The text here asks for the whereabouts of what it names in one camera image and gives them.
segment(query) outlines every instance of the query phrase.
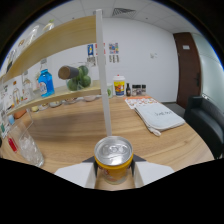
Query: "wooden table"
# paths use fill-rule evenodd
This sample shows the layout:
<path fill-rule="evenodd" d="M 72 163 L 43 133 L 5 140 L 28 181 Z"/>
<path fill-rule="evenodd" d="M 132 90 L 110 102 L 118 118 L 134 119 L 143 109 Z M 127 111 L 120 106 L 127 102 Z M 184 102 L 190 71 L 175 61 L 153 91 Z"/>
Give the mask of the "wooden table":
<path fill-rule="evenodd" d="M 157 137 L 148 131 L 123 98 L 113 97 L 109 102 L 112 134 L 128 139 L 135 155 L 151 163 L 170 166 L 174 171 L 214 160 L 207 145 L 187 123 L 164 131 Z M 92 157 L 96 143 L 106 137 L 101 98 L 92 102 L 78 99 L 74 104 L 31 113 L 34 124 L 29 132 L 44 156 L 45 163 L 41 168 L 51 173 Z M 26 126 L 29 125 L 27 113 L 20 119 Z M 6 139 L 2 151 L 5 159 L 27 163 L 19 152 L 12 151 Z M 117 186 L 107 184 L 100 173 L 98 175 L 97 189 L 134 188 L 131 172 L 128 181 Z"/>

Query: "door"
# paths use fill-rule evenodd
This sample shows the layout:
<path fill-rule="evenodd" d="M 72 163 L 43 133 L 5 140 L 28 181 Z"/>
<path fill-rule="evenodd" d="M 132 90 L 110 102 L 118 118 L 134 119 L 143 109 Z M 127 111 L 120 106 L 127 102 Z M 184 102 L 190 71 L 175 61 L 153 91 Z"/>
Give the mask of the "door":
<path fill-rule="evenodd" d="M 177 104 L 184 109 L 191 95 L 200 95 L 201 66 L 198 51 L 190 33 L 173 34 L 179 62 Z"/>

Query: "aluminum can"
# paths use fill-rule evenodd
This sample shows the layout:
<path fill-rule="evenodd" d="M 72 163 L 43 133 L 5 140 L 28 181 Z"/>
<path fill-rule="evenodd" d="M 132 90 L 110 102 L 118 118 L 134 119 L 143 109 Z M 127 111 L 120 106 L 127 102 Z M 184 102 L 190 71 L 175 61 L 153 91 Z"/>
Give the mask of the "aluminum can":
<path fill-rule="evenodd" d="M 109 136 L 96 144 L 94 157 L 106 182 L 120 184 L 126 180 L 133 159 L 132 145 L 125 138 Z"/>

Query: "floor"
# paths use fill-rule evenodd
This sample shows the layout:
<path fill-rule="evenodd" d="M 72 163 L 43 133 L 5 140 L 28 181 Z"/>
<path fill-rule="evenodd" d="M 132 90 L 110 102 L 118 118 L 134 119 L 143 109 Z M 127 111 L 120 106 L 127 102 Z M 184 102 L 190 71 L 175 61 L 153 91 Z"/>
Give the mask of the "floor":
<path fill-rule="evenodd" d="M 179 106 L 176 103 L 163 103 L 166 107 L 168 107 L 170 110 L 172 110 L 174 113 L 179 115 L 180 117 L 184 118 L 184 112 L 185 109 L 181 106 Z"/>

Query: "blue bottle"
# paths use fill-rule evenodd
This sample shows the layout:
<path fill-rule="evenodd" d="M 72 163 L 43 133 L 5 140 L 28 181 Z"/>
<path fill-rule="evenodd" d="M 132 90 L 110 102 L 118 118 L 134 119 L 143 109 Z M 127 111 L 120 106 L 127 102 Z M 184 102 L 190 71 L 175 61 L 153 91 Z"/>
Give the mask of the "blue bottle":
<path fill-rule="evenodd" d="M 44 58 L 40 62 L 40 76 L 38 82 L 40 84 L 40 92 L 42 97 L 47 97 L 54 94 L 54 85 L 52 80 L 52 75 L 48 72 L 47 59 Z"/>

